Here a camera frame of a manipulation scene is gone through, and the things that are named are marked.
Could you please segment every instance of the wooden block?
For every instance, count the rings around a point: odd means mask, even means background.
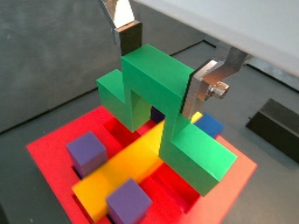
[[[123,73],[114,71],[98,79],[103,105],[131,131],[148,121],[152,106],[164,114],[159,157],[206,195],[224,177],[236,156],[182,115],[192,69],[150,45],[127,54],[122,66]],[[184,135],[191,135],[190,142],[183,140]],[[202,147],[206,139],[210,143]],[[211,152],[223,160],[215,160]]]
[[[100,107],[27,146],[35,163],[40,168],[42,174],[50,183],[50,187],[74,224],[90,224],[91,221],[71,190],[71,187],[79,182],[79,177],[71,169],[71,157],[66,144],[87,133],[88,130],[92,130],[100,141],[106,143],[108,157],[111,158],[116,155],[116,152],[120,150],[120,145],[103,128],[103,123],[111,118],[112,115]],[[174,198],[170,197],[170,193],[164,191],[162,184],[151,178],[147,178],[140,186],[151,197],[154,205],[148,210],[142,224],[216,224],[222,222],[248,178],[256,169],[256,164],[223,138],[218,136],[216,139],[238,155],[238,161],[232,165],[222,182],[208,195],[196,201],[186,214],[176,205]],[[107,217],[98,222],[98,224],[108,223]]]
[[[158,151],[163,125],[158,124],[72,187],[94,221],[108,212],[107,196],[130,178],[140,183],[162,165]]]
[[[138,183],[130,179],[107,197],[108,215],[116,224],[138,224],[152,201]]]
[[[299,163],[299,115],[291,109],[270,99],[247,128]]]
[[[71,160],[82,178],[87,177],[107,161],[107,148],[90,131],[67,144]]]

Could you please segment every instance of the green block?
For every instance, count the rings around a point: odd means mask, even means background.
[[[180,113],[192,69],[150,45],[122,58],[122,67],[123,73],[115,70],[98,79],[102,103],[131,131],[148,121],[151,106],[164,113],[159,156],[206,195],[236,156]]]
[[[194,189],[206,195],[223,179],[236,155],[190,124],[172,138],[172,147],[162,150],[164,162],[184,177]]]

